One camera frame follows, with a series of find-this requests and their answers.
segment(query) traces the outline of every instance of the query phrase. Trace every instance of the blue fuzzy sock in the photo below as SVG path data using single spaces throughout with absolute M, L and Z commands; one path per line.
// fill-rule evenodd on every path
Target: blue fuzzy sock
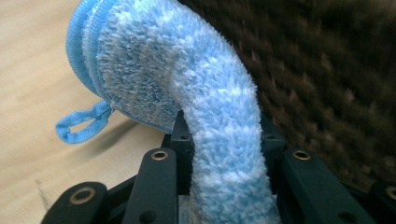
M 180 223 L 280 222 L 261 154 L 256 87 L 232 47 L 199 16 L 176 0 L 83 1 L 66 48 L 77 76 L 104 101 L 93 114 L 72 114 L 95 119 L 85 133 L 70 133 L 78 123 L 72 115 L 62 119 L 64 141 L 93 137 L 115 109 L 170 133 L 182 109 L 195 156 Z

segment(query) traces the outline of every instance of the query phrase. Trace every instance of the screw hole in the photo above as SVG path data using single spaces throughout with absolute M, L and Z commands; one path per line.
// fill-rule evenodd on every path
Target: screw hole
M 302 150 L 293 151 L 293 157 L 295 157 L 301 161 L 311 160 L 311 155 L 309 155 L 309 153 L 302 151 Z
M 155 161 L 163 161 L 168 158 L 168 153 L 165 151 L 156 151 L 151 154 L 151 158 Z
M 388 186 L 386 191 L 391 199 L 396 200 L 396 187 Z
M 345 221 L 345 223 L 348 223 L 348 224 L 356 224 L 357 223 L 357 219 L 356 219 L 355 215 L 353 215 L 352 213 L 349 213 L 349 212 L 340 212 L 338 214 L 338 217 L 341 220 Z
M 152 223 L 157 218 L 157 214 L 154 211 L 146 211 L 139 217 L 141 223 Z
M 90 201 L 96 194 L 96 190 L 92 187 L 84 187 L 72 194 L 70 196 L 71 204 L 82 204 Z

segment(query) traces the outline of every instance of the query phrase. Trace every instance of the fuzzy fabric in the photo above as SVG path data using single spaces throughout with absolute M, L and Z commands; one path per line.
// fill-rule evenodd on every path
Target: fuzzy fabric
M 180 223 L 280 222 L 261 154 L 256 87 L 199 16 L 176 0 L 83 1 L 66 48 L 77 76 L 104 99 L 91 119 L 103 124 L 117 109 L 170 133 L 184 111 L 195 156 L 190 196 L 179 198 Z M 68 143 L 103 126 L 70 133 L 70 116 L 57 124 Z

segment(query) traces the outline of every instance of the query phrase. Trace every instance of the brass grommet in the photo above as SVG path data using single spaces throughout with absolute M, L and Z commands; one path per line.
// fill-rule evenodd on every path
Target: brass grommet
M 70 196 L 70 203 L 72 204 L 82 204 L 88 202 L 96 194 L 96 190 L 92 187 L 84 187 L 72 194 Z
M 163 161 L 168 158 L 168 153 L 165 151 L 156 151 L 151 154 L 151 158 L 155 161 Z
M 391 199 L 396 200 L 396 187 L 388 186 L 385 191 Z
M 301 160 L 301 161 L 309 161 L 311 160 L 311 155 L 308 152 L 302 150 L 293 151 L 293 157 Z

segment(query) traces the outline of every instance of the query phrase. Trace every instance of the fabric loop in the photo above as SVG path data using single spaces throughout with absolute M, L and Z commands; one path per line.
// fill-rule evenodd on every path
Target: fabric loop
M 97 135 L 107 125 L 113 110 L 106 101 L 101 101 L 90 110 L 75 111 L 59 120 L 55 126 L 58 136 L 68 144 L 77 144 Z M 70 127 L 93 119 L 93 121 L 79 132 L 71 133 Z

